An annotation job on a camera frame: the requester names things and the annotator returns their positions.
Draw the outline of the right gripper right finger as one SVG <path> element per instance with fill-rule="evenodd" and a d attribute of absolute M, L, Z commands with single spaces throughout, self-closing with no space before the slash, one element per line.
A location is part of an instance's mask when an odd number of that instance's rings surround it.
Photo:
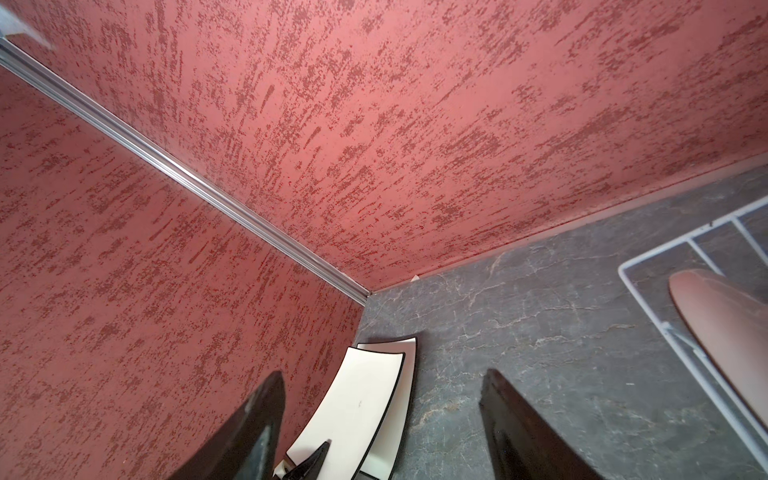
<path fill-rule="evenodd" d="M 483 377 L 479 410 L 495 478 L 600 477 L 496 369 Z"/>

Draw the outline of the white square plate black rim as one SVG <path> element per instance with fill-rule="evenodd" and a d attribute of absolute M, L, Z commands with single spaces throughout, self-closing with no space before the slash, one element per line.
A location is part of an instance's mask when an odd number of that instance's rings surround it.
<path fill-rule="evenodd" d="M 416 337 L 375 343 L 358 343 L 357 348 L 377 353 L 403 353 L 402 370 L 392 400 L 374 437 L 356 479 L 392 478 L 406 428 L 410 403 L 413 395 L 413 381 L 417 357 Z"/>

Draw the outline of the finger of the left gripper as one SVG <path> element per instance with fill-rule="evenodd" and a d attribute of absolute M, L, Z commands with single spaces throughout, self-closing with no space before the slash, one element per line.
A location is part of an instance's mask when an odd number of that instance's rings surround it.
<path fill-rule="evenodd" d="M 325 441 L 308 458 L 299 464 L 284 459 L 277 468 L 281 480 L 317 480 L 330 450 L 331 443 Z"/>

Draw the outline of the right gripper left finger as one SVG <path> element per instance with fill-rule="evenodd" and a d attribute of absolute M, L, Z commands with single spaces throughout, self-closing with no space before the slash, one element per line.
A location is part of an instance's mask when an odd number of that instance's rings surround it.
<path fill-rule="evenodd" d="M 272 372 L 173 479 L 270 479 L 285 411 L 282 373 Z"/>

